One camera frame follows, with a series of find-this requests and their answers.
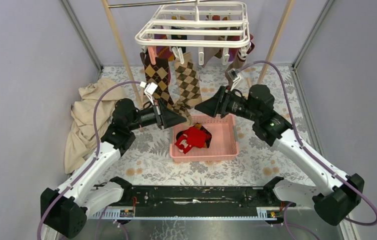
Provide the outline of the beige green argyle sock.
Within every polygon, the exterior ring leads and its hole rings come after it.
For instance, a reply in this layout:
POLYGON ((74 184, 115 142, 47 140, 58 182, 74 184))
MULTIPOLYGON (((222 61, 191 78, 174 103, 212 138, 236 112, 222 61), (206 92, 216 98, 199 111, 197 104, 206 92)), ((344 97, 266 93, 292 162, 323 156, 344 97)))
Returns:
POLYGON ((183 54, 184 63, 179 60, 174 62, 175 77, 179 89, 179 99, 172 105, 172 109, 179 115, 185 117, 185 125, 193 124, 193 118, 189 113, 197 104, 201 103, 202 94, 200 87, 200 77, 197 67, 193 62, 191 52, 183 54))

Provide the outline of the black red yellow argyle sock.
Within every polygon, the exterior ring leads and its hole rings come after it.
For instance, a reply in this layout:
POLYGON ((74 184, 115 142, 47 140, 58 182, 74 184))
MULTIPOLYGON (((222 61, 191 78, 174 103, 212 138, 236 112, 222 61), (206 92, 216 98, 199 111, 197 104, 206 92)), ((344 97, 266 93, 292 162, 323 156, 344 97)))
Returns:
POLYGON ((212 134, 200 123, 178 132, 175 139, 178 141, 182 136, 186 137, 187 143, 197 148, 209 148, 212 141, 212 134))

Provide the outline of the dark brown tan argyle sock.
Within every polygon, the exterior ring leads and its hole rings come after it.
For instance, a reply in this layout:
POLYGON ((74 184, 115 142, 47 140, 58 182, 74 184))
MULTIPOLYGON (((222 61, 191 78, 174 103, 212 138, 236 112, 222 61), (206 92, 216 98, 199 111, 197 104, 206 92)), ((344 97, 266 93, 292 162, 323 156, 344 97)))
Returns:
POLYGON ((155 83, 157 85, 152 96, 156 100, 161 100, 168 109, 172 110, 174 101, 169 92, 169 84, 171 81, 169 61, 165 58, 156 57, 155 64, 153 64, 147 51, 141 52, 140 58, 144 67, 146 82, 155 83))

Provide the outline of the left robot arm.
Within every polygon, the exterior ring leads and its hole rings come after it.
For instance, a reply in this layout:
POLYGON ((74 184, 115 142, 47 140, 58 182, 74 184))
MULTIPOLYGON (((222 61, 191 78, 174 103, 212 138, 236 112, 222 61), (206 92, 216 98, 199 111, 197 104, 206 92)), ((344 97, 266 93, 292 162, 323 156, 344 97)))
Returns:
POLYGON ((95 152, 77 172, 56 189, 46 188, 40 196, 40 223, 68 239, 76 237, 89 217, 112 203, 124 206, 132 198, 129 189, 110 181, 94 190, 100 175, 119 160, 136 139, 134 130, 150 125, 168 129, 186 122, 159 100, 139 110, 132 100, 122 98, 115 104, 112 122, 99 141, 95 152))

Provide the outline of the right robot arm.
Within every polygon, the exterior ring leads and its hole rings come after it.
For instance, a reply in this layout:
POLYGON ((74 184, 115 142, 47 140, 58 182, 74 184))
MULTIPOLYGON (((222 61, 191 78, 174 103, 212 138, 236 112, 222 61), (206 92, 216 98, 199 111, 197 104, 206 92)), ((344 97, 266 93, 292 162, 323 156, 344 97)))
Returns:
POLYGON ((263 192, 266 204, 293 202, 315 210, 327 224, 337 226, 361 202, 364 179, 357 173, 348 175, 303 142, 292 124, 274 110, 274 102, 270 89, 263 84, 250 87, 247 98, 221 86, 213 97, 194 108, 213 118, 233 114, 252 121, 255 135, 288 157, 315 185, 275 177, 263 192))

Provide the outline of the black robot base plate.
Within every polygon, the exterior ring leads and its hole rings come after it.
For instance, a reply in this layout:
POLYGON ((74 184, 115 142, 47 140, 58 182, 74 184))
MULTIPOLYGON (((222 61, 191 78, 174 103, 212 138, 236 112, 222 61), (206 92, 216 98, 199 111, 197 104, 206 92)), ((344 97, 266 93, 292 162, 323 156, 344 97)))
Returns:
POLYGON ((106 216, 119 220, 259 220, 283 218, 288 201, 265 186, 133 185, 121 177, 110 179, 123 188, 106 216))

